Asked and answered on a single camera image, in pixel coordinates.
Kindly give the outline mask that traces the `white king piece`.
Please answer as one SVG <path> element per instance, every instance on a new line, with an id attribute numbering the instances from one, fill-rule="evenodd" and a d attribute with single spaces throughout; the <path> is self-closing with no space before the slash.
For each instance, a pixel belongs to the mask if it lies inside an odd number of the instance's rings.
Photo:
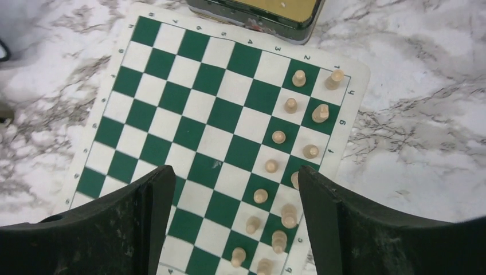
<path id="1" fill-rule="evenodd" d="M 293 187 L 295 189 L 299 189 L 299 181 L 298 181 L 298 177 L 299 177 L 299 172 L 296 171 L 294 172 L 292 175 L 291 175 L 291 183 L 293 185 Z"/>

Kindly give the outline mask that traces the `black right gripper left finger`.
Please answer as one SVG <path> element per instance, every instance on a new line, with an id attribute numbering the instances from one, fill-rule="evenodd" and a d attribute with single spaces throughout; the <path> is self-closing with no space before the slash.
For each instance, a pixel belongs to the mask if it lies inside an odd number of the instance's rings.
<path id="1" fill-rule="evenodd" d="M 160 166 L 74 209 L 1 227 L 2 274 L 155 274 L 175 193 Z"/>

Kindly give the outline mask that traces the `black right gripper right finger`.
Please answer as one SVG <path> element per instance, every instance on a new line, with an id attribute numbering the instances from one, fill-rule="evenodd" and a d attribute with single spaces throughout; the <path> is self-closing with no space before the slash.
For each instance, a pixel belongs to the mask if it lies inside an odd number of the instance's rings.
<path id="1" fill-rule="evenodd" d="M 485 218 L 459 223 L 394 210 L 310 166 L 299 193 L 318 274 L 484 274 Z"/>

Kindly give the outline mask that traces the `white bishop piece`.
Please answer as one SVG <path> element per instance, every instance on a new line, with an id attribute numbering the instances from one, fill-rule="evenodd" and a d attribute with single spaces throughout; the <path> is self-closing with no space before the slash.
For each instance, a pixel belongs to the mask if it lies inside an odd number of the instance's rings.
<path id="1" fill-rule="evenodd" d="M 319 148 L 314 144 L 307 144 L 302 152 L 303 156 L 307 159 L 314 159 L 319 156 Z"/>

